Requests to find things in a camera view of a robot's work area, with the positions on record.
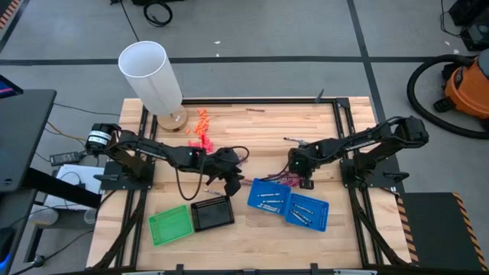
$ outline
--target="blue tray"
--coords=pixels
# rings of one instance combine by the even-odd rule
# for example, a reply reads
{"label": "blue tray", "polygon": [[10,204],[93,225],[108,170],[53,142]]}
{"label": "blue tray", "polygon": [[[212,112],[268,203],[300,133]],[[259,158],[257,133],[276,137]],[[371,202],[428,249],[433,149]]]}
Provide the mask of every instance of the blue tray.
{"label": "blue tray", "polygon": [[[260,197],[260,194],[271,194],[271,193],[279,193],[278,196],[267,196]],[[248,197],[248,205],[251,207],[255,207],[256,209],[268,211],[270,213],[283,215],[285,213],[287,207],[287,201],[290,197],[290,187],[285,185],[280,185],[278,183],[273,182],[264,182],[259,179],[254,179],[253,184],[251,185],[250,196]],[[274,203],[274,202],[266,202],[265,205],[273,206],[278,208],[280,211],[271,211],[269,209],[259,207],[260,204],[263,204],[265,200],[283,200],[282,203]]]}
{"label": "blue tray", "polygon": [[[304,210],[301,210],[294,206],[294,204],[300,205],[313,213],[310,214]],[[302,216],[307,217],[311,223],[304,225],[296,216],[290,211],[297,210]],[[322,200],[309,198],[299,194],[290,194],[289,202],[287,203],[287,209],[285,211],[285,222],[289,222],[293,225],[302,226],[304,228],[314,229],[317,231],[326,231],[326,225],[328,223],[329,203]]]}

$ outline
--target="black tray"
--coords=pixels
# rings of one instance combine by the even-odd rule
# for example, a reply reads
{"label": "black tray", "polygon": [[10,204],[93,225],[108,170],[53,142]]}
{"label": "black tray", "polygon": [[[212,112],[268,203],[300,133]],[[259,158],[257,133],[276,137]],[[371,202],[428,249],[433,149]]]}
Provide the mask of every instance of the black tray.
{"label": "black tray", "polygon": [[229,196],[194,202],[190,208],[195,232],[235,223]]}

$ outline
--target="white tube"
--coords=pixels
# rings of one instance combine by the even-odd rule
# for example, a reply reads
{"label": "white tube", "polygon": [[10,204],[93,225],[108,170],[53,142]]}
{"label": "white tube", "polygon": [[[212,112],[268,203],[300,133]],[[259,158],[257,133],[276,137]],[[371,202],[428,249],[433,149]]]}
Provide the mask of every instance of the white tube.
{"label": "white tube", "polygon": [[158,43],[141,41],[132,44],[122,51],[118,65],[153,115],[169,115],[182,104],[182,91],[167,52]]}

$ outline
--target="green tray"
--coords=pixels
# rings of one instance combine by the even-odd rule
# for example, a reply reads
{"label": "green tray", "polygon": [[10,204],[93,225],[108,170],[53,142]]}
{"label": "green tray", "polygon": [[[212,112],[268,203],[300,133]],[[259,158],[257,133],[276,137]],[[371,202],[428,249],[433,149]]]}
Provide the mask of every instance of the green tray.
{"label": "green tray", "polygon": [[155,247],[193,233],[189,209],[186,205],[152,215],[148,221]]}

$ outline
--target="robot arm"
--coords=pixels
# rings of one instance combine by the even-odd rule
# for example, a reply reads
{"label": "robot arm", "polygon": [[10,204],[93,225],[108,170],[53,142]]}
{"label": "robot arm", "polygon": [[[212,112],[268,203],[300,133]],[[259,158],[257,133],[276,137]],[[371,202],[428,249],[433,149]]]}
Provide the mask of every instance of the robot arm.
{"label": "robot arm", "polygon": [[86,152],[98,156],[107,155],[117,164],[124,167],[126,177],[138,181],[151,171],[146,161],[131,156],[128,150],[140,152],[148,156],[165,160],[169,165],[182,172],[200,173],[209,176],[207,185],[216,178],[225,179],[225,191],[233,196],[240,188],[237,167],[240,160],[232,148],[219,148],[214,154],[208,155],[200,147],[171,147],[144,137],[138,137],[131,131],[122,131],[116,124],[95,124],[86,142]]}
{"label": "robot arm", "polygon": [[365,176],[380,161],[404,148],[422,147],[429,136],[423,122],[414,117],[394,117],[344,138],[328,138],[289,150],[289,171],[303,177],[300,188],[314,189],[310,180],[314,170],[343,157],[344,153],[379,144],[368,153],[353,156],[355,174]]}

